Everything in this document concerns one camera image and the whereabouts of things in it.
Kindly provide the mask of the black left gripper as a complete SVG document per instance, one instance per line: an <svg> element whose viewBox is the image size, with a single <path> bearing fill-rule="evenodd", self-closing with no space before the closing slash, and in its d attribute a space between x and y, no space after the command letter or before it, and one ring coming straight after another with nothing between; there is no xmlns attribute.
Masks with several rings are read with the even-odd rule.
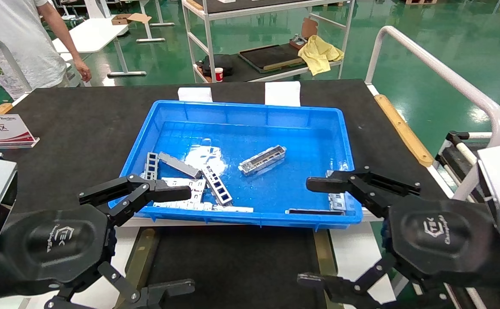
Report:
<svg viewBox="0 0 500 309"><path fill-rule="evenodd" d="M46 309L85 309L72 303L72 297L102 277L124 299L121 309L161 309L165 299L193 293L191 279L136 289L109 263L114 226L124 225L150 202L185 201L191 196L189 186L130 174L83 190L78 194L82 206L75 209L10 215L0 233L0 298L59 289ZM95 208L119 198L103 213Z"/></svg>

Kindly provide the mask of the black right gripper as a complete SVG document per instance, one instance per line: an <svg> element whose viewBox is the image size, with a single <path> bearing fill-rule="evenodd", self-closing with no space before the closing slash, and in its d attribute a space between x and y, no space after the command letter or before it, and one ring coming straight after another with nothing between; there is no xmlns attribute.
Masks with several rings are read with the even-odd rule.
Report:
<svg viewBox="0 0 500 309"><path fill-rule="evenodd" d="M500 285L500 233L486 205L458 200L400 200L392 205L381 191L420 196L421 185L366 168L309 177L306 188L328 194L348 192L389 224L386 250L395 258L381 258L355 282L313 273L297 276L299 285L324 290L333 303L356 309L448 308L448 296L436 290L423 291L412 300L379 303L368 290L393 268L413 282Z"/></svg>

